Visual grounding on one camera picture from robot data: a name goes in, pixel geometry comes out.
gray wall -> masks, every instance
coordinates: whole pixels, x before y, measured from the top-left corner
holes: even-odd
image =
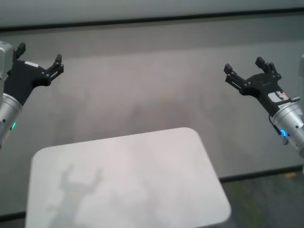
[[[0,214],[24,210],[31,157],[41,148],[176,127],[198,131],[220,177],[299,164],[267,113],[225,83],[273,61],[290,96],[304,53],[304,15],[200,19],[0,34],[22,57],[65,73],[36,88],[0,151]]]
[[[0,28],[304,7],[302,0],[1,0]]]

white label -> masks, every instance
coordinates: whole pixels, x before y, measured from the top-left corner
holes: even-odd
[[[273,101],[273,102],[280,102],[280,101],[286,101],[289,99],[289,97],[287,96],[286,93],[284,92],[280,92],[280,91],[276,91],[274,93],[270,93],[268,94],[268,97]]]
[[[288,103],[285,103],[285,104],[280,104],[280,105],[278,105],[278,107],[279,107],[279,109],[281,109],[281,108],[285,107],[286,105],[290,105],[290,104],[291,104],[291,103],[288,102]]]
[[[36,64],[36,63],[31,63],[31,62],[28,62],[28,61],[26,61],[26,62],[24,62],[25,64],[28,64],[28,65],[30,65],[30,66],[33,66],[33,67],[38,67],[39,65],[38,64]]]

black stripe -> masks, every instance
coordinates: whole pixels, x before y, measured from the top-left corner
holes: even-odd
[[[0,28],[0,32],[48,29],[48,28],[53,29],[53,28],[67,28],[67,27],[80,27],[80,26],[96,26],[96,25],[130,24],[130,23],[144,23],[144,22],[185,20],[185,19],[218,18],[218,17],[231,17],[231,16],[261,15],[261,14],[294,13],[294,12],[304,12],[304,7],[277,9],[277,10],[265,9],[265,10],[251,10],[251,11],[226,12],[226,13],[196,14],[196,15],[158,17],[158,18],[120,19],[120,20],[107,20],[107,21],[18,26],[18,27]]]
[[[25,218],[25,211],[6,214],[6,215],[0,215],[0,222],[6,222],[6,221],[12,221],[16,219],[24,219]]]
[[[298,172],[302,171],[302,165],[287,167],[287,168],[280,168],[275,170],[267,170],[267,171],[260,171],[260,172],[253,172],[248,174],[240,174],[236,176],[230,176],[230,177],[221,177],[219,178],[219,181],[224,184],[228,182],[234,182],[234,181],[243,181],[243,180],[249,180],[254,178],[260,178],[260,177],[267,177],[267,176],[273,176],[278,174],[284,174],[289,172]]]

metal cylinder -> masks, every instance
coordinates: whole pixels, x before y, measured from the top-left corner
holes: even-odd
[[[296,151],[304,158],[303,120],[303,112],[297,103],[284,106],[272,118],[272,122],[279,130],[284,130],[285,138],[289,140]]]
[[[3,101],[0,107],[0,149],[21,112],[22,105],[19,101],[8,94],[3,94]]]

gray floor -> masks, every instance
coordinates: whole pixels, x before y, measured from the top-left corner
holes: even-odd
[[[223,184],[230,219],[213,228],[303,228],[304,176],[301,172]],[[23,228],[24,220],[0,223]]]
[[[0,152],[0,215],[25,209],[30,159],[53,145],[191,127],[220,177],[300,164],[261,105],[225,82],[223,67],[229,62],[247,78],[261,72],[254,62],[262,56],[283,75],[280,86],[301,96],[303,20],[259,15],[1,33],[14,46],[25,42],[22,59],[43,67],[61,53],[65,72],[33,91]]]

